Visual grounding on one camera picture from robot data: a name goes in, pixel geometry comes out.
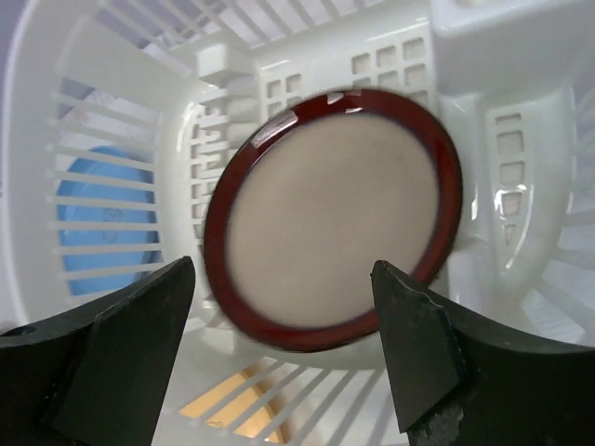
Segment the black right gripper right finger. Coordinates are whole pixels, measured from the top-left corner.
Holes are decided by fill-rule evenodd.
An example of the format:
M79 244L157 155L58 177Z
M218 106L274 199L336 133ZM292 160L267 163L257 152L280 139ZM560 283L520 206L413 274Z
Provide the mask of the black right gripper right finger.
M594 350L513 329L378 261L398 427L413 445L590 445Z

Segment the dark red rimmed plate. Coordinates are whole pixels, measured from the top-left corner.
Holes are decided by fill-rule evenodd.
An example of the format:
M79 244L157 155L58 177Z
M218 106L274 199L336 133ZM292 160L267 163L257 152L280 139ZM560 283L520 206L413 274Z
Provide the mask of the dark red rimmed plate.
M342 347L378 328L374 263L432 282L462 204L456 147L433 113L386 89L330 90L273 116L231 158L206 214L206 277L259 343Z

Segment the white plastic dish bin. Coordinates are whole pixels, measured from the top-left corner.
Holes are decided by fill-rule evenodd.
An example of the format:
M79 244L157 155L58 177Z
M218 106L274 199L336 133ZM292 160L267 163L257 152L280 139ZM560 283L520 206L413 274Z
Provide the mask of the white plastic dish bin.
M70 293L56 190L61 155L132 148L154 157L163 261L149 274L184 256L194 266L149 445L413 445L379 323L324 351L268 346L223 314L205 273L208 207L246 140L310 97L367 87L433 113L463 176L456 238L433 281L378 261L488 319L594 350L590 1L27 2L1 88L1 335L125 288ZM254 364L263 369L204 416L179 414ZM263 378L272 387L230 426L205 422ZM259 434L233 433L272 399L281 408Z

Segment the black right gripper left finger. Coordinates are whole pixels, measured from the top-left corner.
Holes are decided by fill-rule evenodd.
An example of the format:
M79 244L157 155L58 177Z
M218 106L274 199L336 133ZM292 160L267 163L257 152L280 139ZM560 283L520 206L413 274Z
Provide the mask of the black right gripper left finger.
M4 445L149 445L188 319L184 256L1 335Z

